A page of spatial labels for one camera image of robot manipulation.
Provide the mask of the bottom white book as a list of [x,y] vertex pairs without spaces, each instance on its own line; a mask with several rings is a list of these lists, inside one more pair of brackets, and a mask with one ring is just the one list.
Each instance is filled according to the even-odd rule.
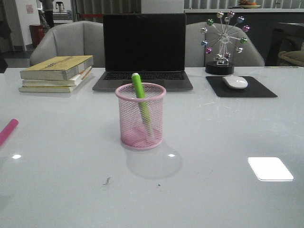
[[50,86],[50,87],[46,87],[46,86],[36,86],[36,87],[29,86],[29,87],[25,87],[25,86],[22,85],[19,88],[19,91],[20,92],[29,92],[29,93],[32,93],[32,92],[33,93],[70,93],[74,89],[76,89],[77,87],[78,86]]

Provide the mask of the green highlighter pen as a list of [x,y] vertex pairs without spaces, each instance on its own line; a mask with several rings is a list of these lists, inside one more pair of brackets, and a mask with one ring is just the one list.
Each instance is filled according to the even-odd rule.
[[[133,83],[134,90],[135,90],[135,93],[136,93],[136,98],[144,99],[145,98],[145,92],[144,92],[144,89],[143,89],[141,77],[138,73],[133,73],[132,74],[132,83]],[[148,134],[149,137],[152,137],[153,130],[152,130],[152,126],[151,126],[151,119],[150,119],[148,104],[146,102],[140,102],[138,105],[139,105],[139,108],[140,108],[142,121],[146,126],[147,134]]]

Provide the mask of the top yellow book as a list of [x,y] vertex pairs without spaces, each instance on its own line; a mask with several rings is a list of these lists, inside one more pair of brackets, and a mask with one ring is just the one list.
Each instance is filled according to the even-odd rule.
[[57,56],[20,71],[22,79],[69,80],[93,66],[93,56]]

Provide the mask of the olive cushion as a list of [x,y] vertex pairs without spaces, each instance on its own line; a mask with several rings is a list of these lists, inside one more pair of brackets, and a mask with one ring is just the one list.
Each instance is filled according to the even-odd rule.
[[293,66],[299,66],[303,67],[304,66],[304,51],[303,50],[298,50],[298,51],[281,51],[278,53],[278,57],[285,61],[286,63],[288,62],[289,64],[292,64]]

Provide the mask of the fruit bowl on counter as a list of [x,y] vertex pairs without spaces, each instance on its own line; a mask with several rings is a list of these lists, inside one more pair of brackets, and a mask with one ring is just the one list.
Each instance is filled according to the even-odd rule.
[[243,9],[257,9],[261,7],[261,5],[258,5],[256,2],[251,2],[250,0],[240,0],[239,6]]

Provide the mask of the white book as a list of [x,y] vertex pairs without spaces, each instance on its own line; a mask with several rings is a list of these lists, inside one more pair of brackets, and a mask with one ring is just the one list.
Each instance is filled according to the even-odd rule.
[[90,74],[92,67],[88,67],[83,70],[79,74],[70,78],[69,80],[31,80],[31,79],[23,79],[22,85],[25,87],[29,86],[78,86],[88,74]]
[[22,85],[19,88],[19,91],[20,92],[29,92],[29,93],[32,93],[32,92],[33,93],[70,93],[74,89],[76,89],[77,87],[78,86],[50,86],[50,87],[46,87],[46,86],[36,86],[36,87],[29,86],[29,87],[25,87],[25,86]]

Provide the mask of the ferris wheel desk toy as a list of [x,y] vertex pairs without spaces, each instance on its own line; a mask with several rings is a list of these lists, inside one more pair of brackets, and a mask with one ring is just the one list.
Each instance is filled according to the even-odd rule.
[[214,46],[218,46],[218,52],[214,56],[213,60],[205,63],[206,72],[214,75],[230,75],[234,73],[234,64],[230,61],[232,52],[229,51],[228,45],[235,45],[232,41],[238,41],[239,45],[235,45],[235,51],[241,53],[244,48],[244,44],[248,42],[246,37],[235,37],[235,34],[239,31],[233,31],[235,25],[230,26],[231,19],[235,16],[235,12],[230,10],[227,13],[222,11],[217,12],[217,18],[220,20],[221,27],[218,29],[213,19],[207,20],[207,26],[202,27],[200,32],[202,35],[206,35],[211,27],[214,32],[215,39],[208,41],[201,41],[201,46],[204,47],[205,54],[211,54]]

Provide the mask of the grey open laptop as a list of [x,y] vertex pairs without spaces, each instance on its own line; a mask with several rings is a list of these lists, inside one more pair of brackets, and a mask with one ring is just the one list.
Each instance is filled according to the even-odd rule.
[[185,72],[184,13],[108,14],[103,24],[105,72],[94,91],[113,92],[133,73],[168,92],[193,89]]

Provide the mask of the pink highlighter pen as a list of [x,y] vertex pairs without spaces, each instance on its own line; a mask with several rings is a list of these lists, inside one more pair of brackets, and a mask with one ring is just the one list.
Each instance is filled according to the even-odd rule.
[[18,124],[19,122],[17,119],[11,119],[10,122],[4,127],[4,129],[0,132],[0,145],[3,145]]

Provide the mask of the pink mesh pen holder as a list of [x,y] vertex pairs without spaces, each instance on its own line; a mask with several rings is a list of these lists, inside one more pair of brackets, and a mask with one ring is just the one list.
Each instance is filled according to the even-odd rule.
[[136,97],[133,84],[118,87],[122,144],[134,150],[147,150],[162,142],[163,99],[166,89],[158,84],[142,84],[145,97]]

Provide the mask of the middle white book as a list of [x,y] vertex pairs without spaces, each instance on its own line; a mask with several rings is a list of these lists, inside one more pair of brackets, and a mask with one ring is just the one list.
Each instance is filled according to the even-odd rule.
[[83,70],[79,74],[70,78],[69,80],[31,80],[31,79],[23,79],[22,85],[25,87],[29,86],[78,86],[88,74],[90,74],[92,67],[88,67]]

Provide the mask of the white computer mouse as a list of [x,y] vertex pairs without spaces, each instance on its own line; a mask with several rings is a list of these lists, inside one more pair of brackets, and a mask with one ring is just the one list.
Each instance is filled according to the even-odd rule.
[[244,77],[241,76],[224,76],[224,83],[232,89],[245,89],[248,86],[248,82]]

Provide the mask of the person standing in background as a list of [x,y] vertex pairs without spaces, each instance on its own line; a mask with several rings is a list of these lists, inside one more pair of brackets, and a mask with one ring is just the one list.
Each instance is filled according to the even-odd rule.
[[54,27],[53,20],[53,2],[54,0],[39,0],[42,4],[42,9],[45,14],[45,19],[50,28]]

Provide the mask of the black mouse pad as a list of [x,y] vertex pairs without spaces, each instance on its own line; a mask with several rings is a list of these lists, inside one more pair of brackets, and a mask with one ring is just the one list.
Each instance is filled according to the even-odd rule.
[[244,76],[248,86],[244,89],[229,88],[222,76],[207,76],[206,79],[218,97],[226,98],[275,98],[277,95],[251,76]]

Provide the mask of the red trash bin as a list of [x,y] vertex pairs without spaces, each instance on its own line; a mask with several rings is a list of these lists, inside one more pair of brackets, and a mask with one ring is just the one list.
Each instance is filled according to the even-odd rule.
[[36,48],[45,35],[43,26],[39,24],[30,25],[29,30],[32,39],[32,45],[34,48]]

